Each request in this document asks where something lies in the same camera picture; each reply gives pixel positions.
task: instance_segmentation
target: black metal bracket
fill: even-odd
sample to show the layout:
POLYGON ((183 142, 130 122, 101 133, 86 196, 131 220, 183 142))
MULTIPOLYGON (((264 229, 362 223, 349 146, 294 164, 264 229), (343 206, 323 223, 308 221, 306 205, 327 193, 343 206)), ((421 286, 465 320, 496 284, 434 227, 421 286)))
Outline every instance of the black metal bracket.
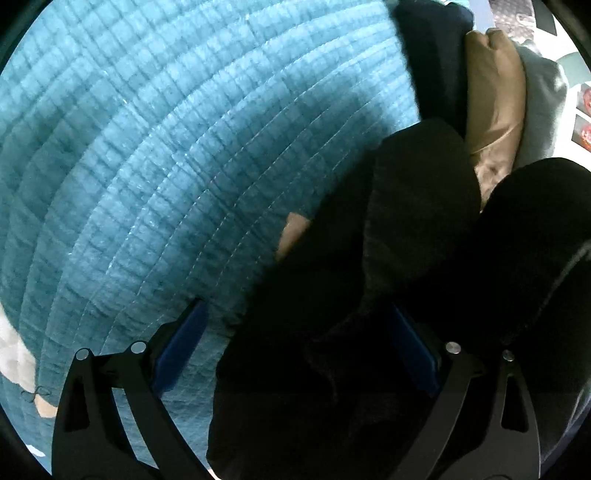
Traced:
MULTIPOLYGON (((477 357, 446 351, 452 362, 447 379, 421 432, 389 480, 433 478, 464 405, 470 382, 486 374, 477 357)), ((503 352, 495 399, 482 444, 449 466, 439 480, 534 480, 540 478, 540 441, 534 407, 515 357, 503 352), (522 431, 503 425, 508 384, 514 381, 521 404, 522 431)))
MULTIPOLYGON (((197 307, 197 303, 190 306, 192 310, 197 307)), ((176 332, 185 328, 187 319, 190 316, 184 314, 178 321, 161 326, 151 341, 134 342, 123 353, 94 356, 88 349, 76 353, 54 427, 54 478, 212 480, 151 386, 158 359, 174 341, 176 332), (157 469, 135 457, 117 411, 113 388, 125 391, 157 469)))

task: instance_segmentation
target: light gray pillow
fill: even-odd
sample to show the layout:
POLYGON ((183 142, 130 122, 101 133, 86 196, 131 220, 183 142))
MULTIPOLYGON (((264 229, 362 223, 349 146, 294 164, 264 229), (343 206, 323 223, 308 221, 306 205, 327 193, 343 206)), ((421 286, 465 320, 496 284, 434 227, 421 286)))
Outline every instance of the light gray pillow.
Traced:
POLYGON ((562 67, 542 57, 531 40, 515 46, 525 69, 527 99, 513 170, 553 155, 569 91, 562 67))

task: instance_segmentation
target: screw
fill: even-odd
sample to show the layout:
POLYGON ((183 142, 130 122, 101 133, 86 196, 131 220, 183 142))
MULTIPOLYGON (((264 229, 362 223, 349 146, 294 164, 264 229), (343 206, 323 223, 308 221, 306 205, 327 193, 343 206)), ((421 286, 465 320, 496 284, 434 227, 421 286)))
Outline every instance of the screw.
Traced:
POLYGON ((508 362, 512 362, 515 360, 515 355, 511 350, 503 350, 503 358, 508 362))
POLYGON ((131 351, 133 353, 144 353, 146 351, 145 342, 135 342, 131 345, 131 351))
POLYGON ((86 360, 88 358, 88 348, 81 348, 76 352, 76 360, 86 360))
POLYGON ((456 342, 447 342, 445 344, 445 350, 447 350, 452 355, 457 355, 462 351, 462 347, 459 343, 456 342))

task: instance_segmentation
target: teal quilted blanket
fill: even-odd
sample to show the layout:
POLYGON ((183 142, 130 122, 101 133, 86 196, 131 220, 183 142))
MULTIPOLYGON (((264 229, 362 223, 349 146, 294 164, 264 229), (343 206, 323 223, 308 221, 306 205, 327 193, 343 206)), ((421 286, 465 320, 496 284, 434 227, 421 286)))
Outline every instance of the teal quilted blanket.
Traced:
POLYGON ((366 0, 54 0, 0 112, 0 403, 47 468, 76 350, 122 351, 196 296, 210 324, 163 402, 204 460, 228 325, 288 213, 419 120, 366 0))

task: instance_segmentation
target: tan pillow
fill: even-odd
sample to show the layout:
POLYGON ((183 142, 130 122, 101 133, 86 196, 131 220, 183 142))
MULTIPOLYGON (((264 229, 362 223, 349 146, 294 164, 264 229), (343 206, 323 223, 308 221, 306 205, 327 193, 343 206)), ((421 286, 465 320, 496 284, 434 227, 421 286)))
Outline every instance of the tan pillow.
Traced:
POLYGON ((287 223, 283 228, 281 238, 279 239, 279 246, 277 246, 277 252, 275 253, 276 260, 281 260, 289 253, 291 247, 298 241, 301 234, 306 231, 309 224, 310 221, 299 213, 291 212, 287 216, 287 223))
POLYGON ((468 112, 466 145, 483 205, 510 172, 525 118, 525 72, 503 31, 466 34, 468 112))

